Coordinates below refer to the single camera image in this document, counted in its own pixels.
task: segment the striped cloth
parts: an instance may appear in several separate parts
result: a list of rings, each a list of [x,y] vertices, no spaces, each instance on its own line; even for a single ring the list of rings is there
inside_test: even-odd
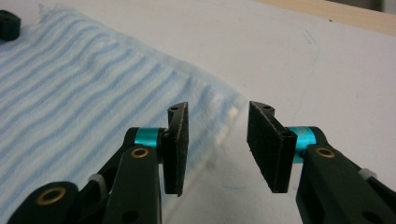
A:
[[[46,12],[0,45],[0,223],[44,184],[71,181],[81,189],[130,127],[167,127],[166,109],[184,101],[188,186],[245,98],[72,8]]]

